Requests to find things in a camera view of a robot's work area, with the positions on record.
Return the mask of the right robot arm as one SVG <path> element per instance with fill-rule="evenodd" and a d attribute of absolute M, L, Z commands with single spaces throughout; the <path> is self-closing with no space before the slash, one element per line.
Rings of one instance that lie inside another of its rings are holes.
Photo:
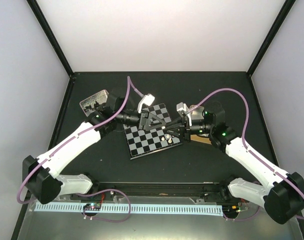
<path fill-rule="evenodd" d="M 220 103 L 204 107 L 202 119 L 192 119 L 185 103 L 178 103 L 176 110 L 179 117 L 166 125 L 167 134 L 184 141 L 190 141 L 192 135 L 205 135 L 215 148 L 241 164 L 258 181 L 252 183 L 241 177 L 228 181 L 219 189 L 222 200 L 238 198 L 252 202 L 281 225 L 304 209 L 304 178 L 274 165 L 243 140 L 226 124 Z"/>

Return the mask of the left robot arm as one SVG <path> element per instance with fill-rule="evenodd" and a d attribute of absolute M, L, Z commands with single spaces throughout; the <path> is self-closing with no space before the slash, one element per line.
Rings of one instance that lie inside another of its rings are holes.
<path fill-rule="evenodd" d="M 144 95 L 136 110 L 122 106 L 125 98 L 111 93 L 95 94 L 80 102 L 87 119 L 57 146 L 39 155 L 27 156 L 22 162 L 22 183 L 41 203 L 48 204 L 61 195 L 82 194 L 95 199 L 100 192 L 94 179 L 86 174 L 62 175 L 63 169 L 91 145 L 123 124 L 139 130 L 153 130 L 165 127 L 165 121 L 143 109 L 151 106 L 155 97 Z"/>

